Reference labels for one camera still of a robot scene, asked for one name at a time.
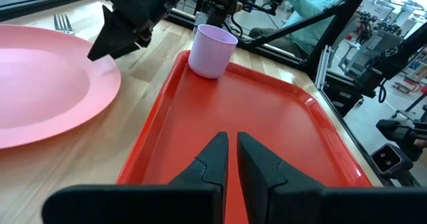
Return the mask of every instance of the metal frame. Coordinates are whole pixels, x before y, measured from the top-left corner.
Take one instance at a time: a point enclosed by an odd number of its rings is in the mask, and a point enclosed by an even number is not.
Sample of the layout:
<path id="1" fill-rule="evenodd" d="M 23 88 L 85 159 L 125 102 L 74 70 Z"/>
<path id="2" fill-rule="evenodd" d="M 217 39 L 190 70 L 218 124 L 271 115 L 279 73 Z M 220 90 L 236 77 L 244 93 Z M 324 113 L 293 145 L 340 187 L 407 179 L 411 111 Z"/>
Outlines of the metal frame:
<path id="1" fill-rule="evenodd" d="M 22 0 L 16 3 L 0 5 L 0 21 L 22 17 L 76 1 L 80 0 Z"/>
<path id="2" fill-rule="evenodd" d="M 8 19 L 36 13 L 38 11 L 58 7 L 61 5 L 66 5 L 75 1 L 80 1 L 80 0 L 24 0 L 17 3 L 1 5 L 0 21 L 5 21 Z M 238 44 L 238 47 L 241 47 L 242 49 L 261 55 L 263 57 L 267 57 L 283 65 L 290 66 L 291 68 L 306 72 L 312 79 L 314 79 L 317 73 L 318 65 L 319 65 L 320 54 L 323 48 L 325 47 L 325 45 L 331 46 L 334 43 L 334 41 L 336 40 L 338 35 L 341 33 L 341 31 L 344 29 L 348 20 L 350 20 L 350 17 L 354 14 L 354 12 L 356 11 L 357 7 L 361 2 L 362 0 L 344 0 L 343 2 L 339 3 L 335 7 L 332 7 L 323 13 L 315 15 L 300 23 L 296 23 L 295 25 L 291 25 L 286 29 L 279 30 L 275 33 L 272 33 L 271 35 L 265 36 L 264 39 L 256 39 L 252 43 L 240 41 Z M 282 52 L 277 51 L 275 49 L 261 45 L 262 43 L 267 43 L 271 40 L 277 39 L 288 33 L 291 33 L 292 31 L 304 28 L 308 25 L 316 23 L 317 21 L 321 21 L 323 19 L 329 18 L 333 15 L 336 15 L 336 16 L 333 18 L 331 25 L 328 27 L 327 31 L 320 39 L 319 43 L 317 44 L 316 48 L 314 49 L 313 53 L 310 55 L 308 60 L 301 60 L 296 57 L 283 54 Z M 175 11 L 172 11 L 170 15 L 168 15 L 165 19 L 167 21 L 171 21 L 172 23 L 176 23 L 188 29 L 193 29 L 194 21 L 195 21 L 194 18 L 191 18 L 188 15 L 184 15 L 182 13 L 178 13 Z M 374 93 L 364 93 L 362 88 L 355 85 L 354 82 L 348 77 L 339 76 L 335 73 L 327 72 L 325 79 L 329 83 L 339 83 L 339 85 L 347 86 L 350 89 L 359 91 L 363 95 L 367 95 L 369 97 L 375 96 Z M 344 129 L 346 130 L 350 138 L 352 139 L 352 141 L 356 144 L 361 154 L 367 160 L 369 165 L 373 167 L 374 164 L 370 160 L 370 156 L 369 154 L 367 154 L 365 148 L 363 148 L 363 146 L 354 136 L 354 134 L 346 125 L 343 118 L 338 113 L 338 111 L 336 110 L 332 102 L 329 100 L 329 98 L 321 89 L 320 89 L 320 93 L 322 94 L 323 98 L 326 100 L 327 104 L 330 106 L 330 108 L 332 109 L 332 111 L 334 112 L 334 114 L 336 115 L 336 117 L 338 118 L 338 120 L 340 121 L 340 123 L 342 124 L 342 126 L 344 127 Z M 381 180 L 383 185 L 386 185 L 386 186 L 393 185 L 390 180 L 385 180 L 380 176 L 378 176 L 378 178 Z"/>
<path id="3" fill-rule="evenodd" d="M 325 46 L 325 49 L 322 51 L 320 55 L 320 62 L 318 67 L 318 73 L 316 75 L 316 79 L 314 80 L 314 85 L 317 89 L 323 90 L 326 79 L 326 72 L 328 71 L 328 63 L 330 60 L 330 56 L 334 54 L 334 51 L 330 46 Z"/>

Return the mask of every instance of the wall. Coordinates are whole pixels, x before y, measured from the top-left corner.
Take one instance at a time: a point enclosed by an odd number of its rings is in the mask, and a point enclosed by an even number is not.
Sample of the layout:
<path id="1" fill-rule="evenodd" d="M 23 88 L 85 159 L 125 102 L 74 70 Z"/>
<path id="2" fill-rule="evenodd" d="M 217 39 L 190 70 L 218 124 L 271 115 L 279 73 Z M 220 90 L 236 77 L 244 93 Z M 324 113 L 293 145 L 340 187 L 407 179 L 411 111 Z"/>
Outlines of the wall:
<path id="1" fill-rule="evenodd" d="M 412 30 L 412 28 L 415 26 L 416 21 L 413 20 L 407 20 L 400 28 L 402 30 L 402 34 L 405 35 L 405 33 Z"/>
<path id="2" fill-rule="evenodd" d="M 405 24 L 405 22 L 409 19 L 409 16 L 411 16 L 413 12 L 414 12 L 413 8 L 404 6 L 400 11 L 396 20 L 394 20 L 396 22 L 396 25 L 400 27 L 403 26 L 403 24 Z"/>
<path id="3" fill-rule="evenodd" d="M 372 15 L 377 16 L 379 19 L 384 19 L 387 15 L 392 11 L 389 7 L 383 7 L 380 5 L 374 4 L 375 0 L 363 0 L 362 4 L 360 4 L 358 10 L 369 12 Z"/>

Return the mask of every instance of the silver fork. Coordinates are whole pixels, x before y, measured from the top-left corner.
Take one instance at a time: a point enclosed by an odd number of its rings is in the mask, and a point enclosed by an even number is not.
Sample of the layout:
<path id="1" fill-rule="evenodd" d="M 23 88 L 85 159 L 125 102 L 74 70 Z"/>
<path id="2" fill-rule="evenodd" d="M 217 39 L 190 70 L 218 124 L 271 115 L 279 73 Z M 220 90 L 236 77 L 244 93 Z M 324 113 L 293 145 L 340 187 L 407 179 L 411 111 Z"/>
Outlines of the silver fork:
<path id="1" fill-rule="evenodd" d="M 55 23 L 55 29 L 65 34 L 74 35 L 73 28 L 68 20 L 66 14 L 54 14 L 53 22 Z"/>

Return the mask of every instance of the person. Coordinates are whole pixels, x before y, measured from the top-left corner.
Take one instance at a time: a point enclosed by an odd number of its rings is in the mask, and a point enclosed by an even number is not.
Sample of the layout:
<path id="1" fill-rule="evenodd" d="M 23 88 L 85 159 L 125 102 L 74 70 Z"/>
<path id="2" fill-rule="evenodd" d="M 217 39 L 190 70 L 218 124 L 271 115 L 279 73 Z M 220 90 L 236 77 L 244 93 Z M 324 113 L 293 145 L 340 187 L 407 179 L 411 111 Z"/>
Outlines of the person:
<path id="1" fill-rule="evenodd" d="M 321 13 L 325 8 L 331 7 L 339 0 L 288 0 L 294 6 L 294 13 L 282 28 L 297 23 L 315 14 Z M 268 44 L 293 53 L 296 57 L 306 59 L 317 45 L 320 37 L 325 32 L 333 17 L 319 21 L 308 27 L 290 33 L 285 37 L 273 40 Z M 249 36 L 258 37 L 276 31 L 272 28 L 253 28 Z"/>

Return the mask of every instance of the black device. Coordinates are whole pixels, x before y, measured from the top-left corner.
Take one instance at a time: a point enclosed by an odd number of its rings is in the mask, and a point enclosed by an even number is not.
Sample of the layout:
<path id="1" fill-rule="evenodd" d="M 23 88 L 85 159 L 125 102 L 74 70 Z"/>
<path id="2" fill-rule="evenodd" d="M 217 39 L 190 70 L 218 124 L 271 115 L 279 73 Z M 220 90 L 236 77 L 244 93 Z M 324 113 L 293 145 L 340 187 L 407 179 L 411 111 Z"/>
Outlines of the black device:
<path id="1" fill-rule="evenodd" d="M 97 60 L 107 54 L 120 55 L 147 47 L 153 27 L 180 0 L 110 0 L 113 11 L 103 6 L 104 26 L 95 40 L 88 58 Z"/>
<path id="2" fill-rule="evenodd" d="M 425 218 L 417 205 L 427 198 L 425 188 L 329 188 L 247 133 L 238 133 L 237 146 L 250 224 L 412 224 Z M 227 164 L 227 134 L 218 133 L 167 185 L 69 187 L 46 200 L 42 218 L 44 224 L 224 223 Z"/>
<path id="3" fill-rule="evenodd" d="M 415 128 L 401 125 L 394 120 L 380 120 L 376 128 L 387 140 L 394 141 L 400 149 L 409 157 L 411 161 L 417 161 L 422 150 L 414 145 L 415 140 L 427 140 L 427 124 L 423 122 L 413 122 Z"/>
<path id="4" fill-rule="evenodd" d="M 387 143 L 371 155 L 371 160 L 381 177 L 398 180 L 406 187 L 418 186 L 409 172 L 414 164 L 400 148 Z"/>
<path id="5" fill-rule="evenodd" d="M 237 0 L 207 0 L 211 5 L 206 24 L 222 27 L 228 15 L 236 10 Z"/>

